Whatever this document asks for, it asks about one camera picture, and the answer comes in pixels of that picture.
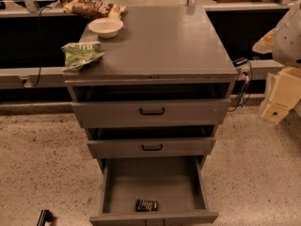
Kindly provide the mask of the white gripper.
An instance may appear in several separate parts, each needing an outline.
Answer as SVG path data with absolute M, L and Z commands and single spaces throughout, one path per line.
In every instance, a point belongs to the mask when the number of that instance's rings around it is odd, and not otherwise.
M 252 47 L 259 54 L 274 52 L 275 29 L 268 31 Z M 265 122 L 278 125 L 288 114 L 289 110 L 301 100 L 301 70 L 295 67 L 283 69 L 275 76 L 275 83 L 269 101 L 261 113 Z

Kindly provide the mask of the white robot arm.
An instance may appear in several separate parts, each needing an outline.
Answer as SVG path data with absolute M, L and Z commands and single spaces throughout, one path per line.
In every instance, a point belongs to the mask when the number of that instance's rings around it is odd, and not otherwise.
M 271 53 L 283 68 L 269 73 L 260 118 L 279 124 L 301 100 L 301 1 L 295 2 L 277 23 L 252 47 L 259 54 Z

